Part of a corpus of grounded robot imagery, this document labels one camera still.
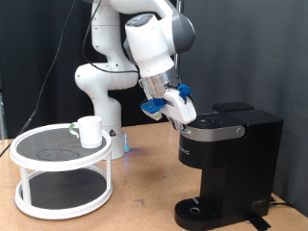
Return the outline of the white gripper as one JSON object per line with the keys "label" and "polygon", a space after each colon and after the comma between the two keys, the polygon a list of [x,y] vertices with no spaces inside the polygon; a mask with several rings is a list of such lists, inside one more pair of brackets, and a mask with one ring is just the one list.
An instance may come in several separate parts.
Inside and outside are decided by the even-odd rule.
{"label": "white gripper", "polygon": [[193,102],[188,96],[182,98],[179,91],[170,89],[165,92],[165,106],[161,112],[167,116],[172,126],[175,126],[177,131],[182,131],[185,128],[184,124],[188,124],[196,119],[196,111]]}

